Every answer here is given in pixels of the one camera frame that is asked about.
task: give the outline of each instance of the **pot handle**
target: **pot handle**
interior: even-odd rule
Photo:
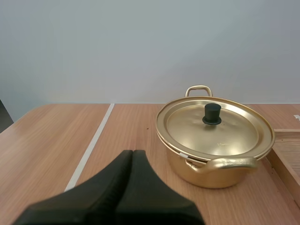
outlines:
[[[189,87],[187,92],[186,92],[186,97],[189,96],[189,93],[190,93],[191,90],[201,90],[201,89],[206,90],[208,96],[212,97],[212,92],[211,92],[210,88],[207,87],[207,86],[204,86],[204,85],[196,85],[196,86]]]
[[[239,170],[255,170],[257,168],[257,160],[254,157],[225,157],[210,160],[206,165],[199,167],[185,160],[186,165],[197,173],[209,173],[215,170],[223,169],[239,169]]]

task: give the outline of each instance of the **lid knob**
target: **lid knob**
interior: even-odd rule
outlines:
[[[205,116],[202,118],[203,123],[209,125],[217,125],[221,123],[220,116],[221,106],[216,103],[208,103],[205,105]]]

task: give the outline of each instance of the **wooden surface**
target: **wooden surface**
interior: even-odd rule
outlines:
[[[257,111],[274,129],[300,129],[300,121],[294,115],[300,115],[300,104],[248,104]]]
[[[276,141],[267,158],[300,205],[300,129],[275,129]]]
[[[102,170],[122,150],[142,149],[158,176],[194,201],[208,225],[298,224],[299,208],[266,159],[260,161],[256,173],[230,188],[205,189],[180,179],[171,170],[167,149],[156,134],[155,117],[161,107],[116,105],[77,184]]]
[[[122,150],[146,150],[158,176],[194,201],[208,225],[296,225],[299,208],[268,160],[225,189],[196,187],[171,170],[155,131],[163,105],[116,105],[77,184],[106,167]],[[300,105],[250,105],[274,128],[300,128]],[[108,105],[46,105],[0,134],[0,224],[26,207],[64,191]]]
[[[0,224],[66,188],[109,105],[45,105],[0,134]]]

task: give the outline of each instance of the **aluminum pot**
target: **aluminum pot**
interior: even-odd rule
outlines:
[[[204,89],[209,96],[189,96]],[[254,110],[213,97],[207,86],[190,87],[184,98],[167,103],[157,115],[157,134],[168,148],[171,168],[204,188],[237,184],[257,169],[271,150],[275,133]]]

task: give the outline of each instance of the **black object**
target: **black object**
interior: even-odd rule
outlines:
[[[132,155],[131,150],[123,151],[81,185],[30,205],[14,225],[113,224],[113,211],[130,176]]]
[[[205,116],[202,118],[203,123],[209,125],[217,125],[222,122],[220,118],[221,106],[216,103],[208,103],[205,105]]]
[[[195,204],[152,170],[145,151],[123,151],[83,184],[30,205],[14,225],[203,225]]]
[[[116,209],[117,224],[204,224],[196,205],[156,175],[145,151],[134,151],[132,163],[128,186]]]

